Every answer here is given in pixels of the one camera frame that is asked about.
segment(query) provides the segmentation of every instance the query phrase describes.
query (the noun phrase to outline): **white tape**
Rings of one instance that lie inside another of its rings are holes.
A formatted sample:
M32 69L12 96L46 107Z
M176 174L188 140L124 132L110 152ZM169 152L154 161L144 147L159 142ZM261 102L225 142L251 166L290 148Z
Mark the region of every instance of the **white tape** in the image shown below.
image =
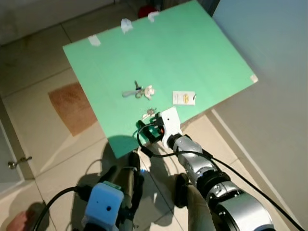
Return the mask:
M121 21L121 29L123 31L123 34L128 32L129 30L133 29L133 25L131 24L131 21L127 18L123 18Z
M253 81L253 83L257 83L259 81L256 75L252 75L250 79Z
M159 15L158 11L151 12L148 14L148 19L150 20L151 23L153 23L155 21L154 17L158 15Z
M88 37L92 46L98 47L101 44L101 41L98 39L96 35L91 35Z

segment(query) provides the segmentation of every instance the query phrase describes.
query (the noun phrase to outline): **black cable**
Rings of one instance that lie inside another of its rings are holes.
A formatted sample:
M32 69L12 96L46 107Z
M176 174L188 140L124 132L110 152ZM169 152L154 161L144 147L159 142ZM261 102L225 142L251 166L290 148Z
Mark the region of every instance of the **black cable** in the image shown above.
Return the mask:
M46 213L48 212L49 208L51 207L51 205L62 195L68 193L68 192L71 192L71 191L77 191L78 187L70 187L70 188L67 188L67 189L64 189L62 190L61 192L57 193L49 202L48 204L46 205L46 207L44 207L43 211L41 212L37 222L35 223L34 225L34 228L33 230L34 231L37 231L39 229L39 225L40 223L42 222L44 216L46 215Z
M243 177L240 173L238 173L235 169L233 169L231 166L227 165L226 163L224 163L221 160L218 160L216 158L214 158L210 153L208 153L207 151L203 150L204 153L199 153L199 152L194 152L194 151L179 151L176 153L170 153L170 154L165 154L165 155L157 155L154 154L152 151L150 151L148 148L146 148L145 146L143 146L143 144L141 143L140 139L139 139L139 135L142 132L142 130L146 127L152 127L152 126L156 126L155 123L151 123L151 124L147 124L144 127L140 128L138 133L137 133L137 141L138 144L141 147L141 151L143 151L146 155L148 155L149 157L156 157L156 158L164 158L164 157L168 157L168 156L173 156L173 155L180 155L180 154L185 154L185 153L192 153L192 154L196 154L198 156L202 156L208 160L215 160L218 163L222 164L223 166L227 167L228 169L230 169L232 172L234 172L239 178L241 178L245 183L247 183L250 187L252 187L255 191L257 191L260 195L262 195L265 199L267 199L273 206L275 206L298 230L300 231L305 231L299 224L297 224L296 221L293 220L293 218L287 214L276 202L274 202L269 196L267 196L264 192L262 192L260 189L258 189L255 185L253 185L249 180L247 180L245 177Z
M264 192L262 192L260 189L258 189L255 185L253 185L249 180L247 180L245 177L243 177L240 173L238 173L234 168L227 165L226 163L222 162L221 160L218 160L214 157L212 157L213 160L217 161L218 163L222 164L223 166L230 169L232 172L234 172L239 178L241 178L243 181L245 181L250 187L252 187L254 190L256 190L259 194L261 194L265 199L267 199L272 205L274 205L298 230L305 231L299 224L296 223L296 221L293 220L293 218L287 214L276 202L274 202L269 196L267 196Z

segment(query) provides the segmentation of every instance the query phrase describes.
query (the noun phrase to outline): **door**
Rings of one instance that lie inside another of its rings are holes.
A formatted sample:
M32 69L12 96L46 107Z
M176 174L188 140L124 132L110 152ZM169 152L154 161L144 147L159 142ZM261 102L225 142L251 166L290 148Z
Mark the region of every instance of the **door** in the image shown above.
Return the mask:
M12 147L0 120L0 194L24 181L21 170L10 169L9 162L16 162Z

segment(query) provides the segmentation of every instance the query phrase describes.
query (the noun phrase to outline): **human hand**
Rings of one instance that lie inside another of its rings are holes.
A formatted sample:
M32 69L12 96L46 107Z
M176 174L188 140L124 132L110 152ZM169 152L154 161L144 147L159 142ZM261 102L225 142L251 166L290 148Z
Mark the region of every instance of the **human hand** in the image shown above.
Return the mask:
M6 227L6 231L28 231L34 220L34 211L23 211L17 214Z

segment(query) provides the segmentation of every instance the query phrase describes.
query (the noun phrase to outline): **keys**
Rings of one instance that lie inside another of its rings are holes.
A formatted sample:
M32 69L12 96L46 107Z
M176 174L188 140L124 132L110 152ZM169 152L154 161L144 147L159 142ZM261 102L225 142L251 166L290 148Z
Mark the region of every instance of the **keys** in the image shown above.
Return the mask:
M136 85L136 90L141 90L141 89L142 89L142 87L140 87L140 86L138 85L137 81L135 81L135 85Z
M138 93L137 90L127 90L125 92L122 92L122 97L126 98L130 95L136 95Z
M154 117L155 116L155 111L156 111L156 108L153 109L153 108L150 108L146 111L146 114L144 114L142 116L142 121L144 121L145 119L149 118L149 117Z

